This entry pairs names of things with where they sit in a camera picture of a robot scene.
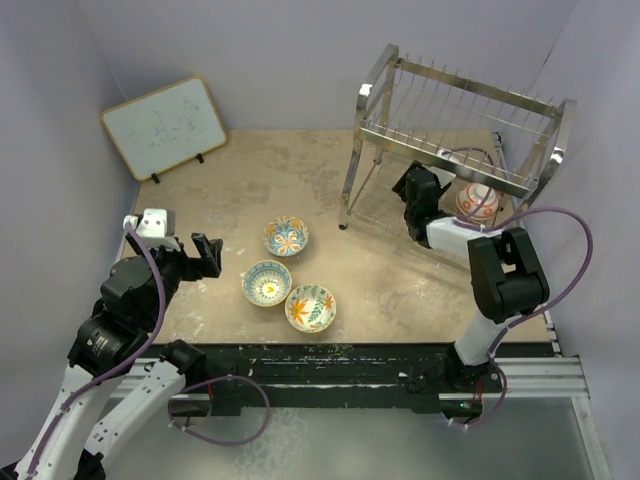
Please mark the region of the red patterned bowl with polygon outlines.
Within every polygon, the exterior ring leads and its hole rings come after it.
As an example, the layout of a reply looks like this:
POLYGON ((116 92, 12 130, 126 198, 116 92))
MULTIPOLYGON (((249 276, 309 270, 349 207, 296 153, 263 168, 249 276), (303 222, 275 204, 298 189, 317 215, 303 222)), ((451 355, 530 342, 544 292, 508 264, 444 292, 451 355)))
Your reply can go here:
POLYGON ((480 183, 467 184, 456 196, 456 208, 460 215, 474 221, 485 221, 498 210, 496 191, 480 183))

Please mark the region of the blue rim yellow bowl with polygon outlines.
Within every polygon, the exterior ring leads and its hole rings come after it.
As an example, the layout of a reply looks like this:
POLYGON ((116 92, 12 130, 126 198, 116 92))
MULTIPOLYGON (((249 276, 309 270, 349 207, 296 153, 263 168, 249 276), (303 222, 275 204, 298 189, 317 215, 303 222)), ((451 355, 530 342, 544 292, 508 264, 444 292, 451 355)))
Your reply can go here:
POLYGON ((275 260, 257 262, 242 279, 242 289, 247 300, 262 308, 282 303, 291 288, 291 273, 285 265, 275 260))

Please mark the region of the blue orange floral bowl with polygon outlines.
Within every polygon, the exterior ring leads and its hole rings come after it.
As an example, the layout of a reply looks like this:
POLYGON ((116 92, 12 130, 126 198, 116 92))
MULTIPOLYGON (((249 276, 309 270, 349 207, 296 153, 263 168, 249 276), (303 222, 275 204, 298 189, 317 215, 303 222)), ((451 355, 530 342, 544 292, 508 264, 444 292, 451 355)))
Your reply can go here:
POLYGON ((291 257, 300 253, 309 241, 306 224, 297 217, 281 216, 269 222, 264 230, 263 245, 278 257, 291 257))

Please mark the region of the orange flower leaf bowl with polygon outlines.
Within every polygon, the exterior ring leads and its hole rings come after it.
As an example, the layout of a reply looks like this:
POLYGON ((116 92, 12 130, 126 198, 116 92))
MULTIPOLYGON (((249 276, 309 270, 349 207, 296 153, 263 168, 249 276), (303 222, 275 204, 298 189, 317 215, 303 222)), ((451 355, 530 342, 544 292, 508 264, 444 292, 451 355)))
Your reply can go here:
POLYGON ((334 295, 317 284, 301 285, 288 295, 285 316, 289 324, 305 334, 316 334, 329 328, 337 314, 334 295))

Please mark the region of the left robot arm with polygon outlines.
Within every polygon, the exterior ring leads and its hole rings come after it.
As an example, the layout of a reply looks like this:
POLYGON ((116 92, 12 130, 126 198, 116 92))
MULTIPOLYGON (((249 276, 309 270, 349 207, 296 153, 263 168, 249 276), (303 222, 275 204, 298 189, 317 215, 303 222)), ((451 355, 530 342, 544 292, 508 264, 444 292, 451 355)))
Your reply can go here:
POLYGON ((103 479, 115 458, 170 397, 194 392, 207 374, 206 356, 183 340, 169 343, 149 372, 110 412, 104 410, 134 362, 154 342, 181 282, 216 278, 223 242, 191 236, 198 257, 182 245, 147 247, 130 233, 135 256, 118 261, 101 285, 93 312, 78 329, 62 387, 27 453, 1 470, 6 479, 103 479))

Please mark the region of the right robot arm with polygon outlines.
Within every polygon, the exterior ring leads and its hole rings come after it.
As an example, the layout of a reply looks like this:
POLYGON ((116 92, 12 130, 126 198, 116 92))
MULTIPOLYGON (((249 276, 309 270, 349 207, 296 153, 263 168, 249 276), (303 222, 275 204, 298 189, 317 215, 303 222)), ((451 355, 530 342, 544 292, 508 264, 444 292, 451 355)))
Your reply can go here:
POLYGON ((521 227, 488 233, 440 210, 445 192, 437 175, 414 161, 392 187, 404 203, 410 238, 468 261, 476 314, 449 348, 446 383, 467 391, 488 369, 507 322, 549 299, 550 289, 529 234, 521 227))

